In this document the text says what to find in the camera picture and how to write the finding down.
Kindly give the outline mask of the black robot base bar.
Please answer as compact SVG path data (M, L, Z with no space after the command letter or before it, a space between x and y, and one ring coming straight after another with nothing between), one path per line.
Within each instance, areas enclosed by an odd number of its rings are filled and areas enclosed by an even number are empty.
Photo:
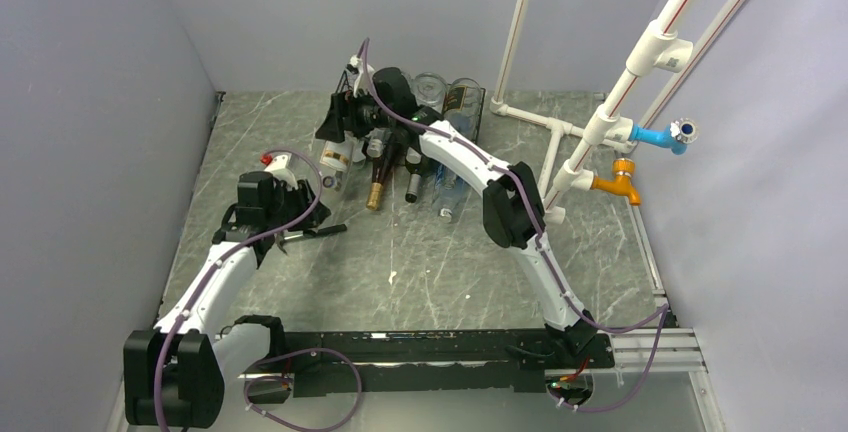
M614 365L606 334L571 353L543 328L289 332L285 349L245 375L281 377L296 398L356 391L543 393L559 375Z

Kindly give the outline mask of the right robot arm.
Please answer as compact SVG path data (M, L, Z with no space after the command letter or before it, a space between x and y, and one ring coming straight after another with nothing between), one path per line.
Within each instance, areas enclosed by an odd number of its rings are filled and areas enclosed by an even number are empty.
M378 128L398 133L403 145L456 173L481 197L484 230L515 257L529 280L551 337L553 358L564 367L585 359L598 327L553 253L531 168L489 154L443 114L418 105L398 68L364 73L348 65L315 136L340 143Z

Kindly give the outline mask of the clear bottle blue medallion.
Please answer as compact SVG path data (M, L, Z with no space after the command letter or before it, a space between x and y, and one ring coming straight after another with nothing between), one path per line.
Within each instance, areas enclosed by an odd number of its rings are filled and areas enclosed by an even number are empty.
M334 193L341 193L347 183L348 172L352 164L354 142L326 141L320 154L319 169L321 185Z

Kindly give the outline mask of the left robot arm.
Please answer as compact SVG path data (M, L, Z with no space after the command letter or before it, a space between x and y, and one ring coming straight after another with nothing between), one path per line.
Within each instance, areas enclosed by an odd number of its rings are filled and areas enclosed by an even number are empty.
M330 215L305 179L268 171L242 174L236 200L214 232L207 259L177 303L123 346L124 406L135 426L209 428L227 385L256 365L279 369L287 358L282 321L247 315L217 334L239 290L286 231L319 226Z

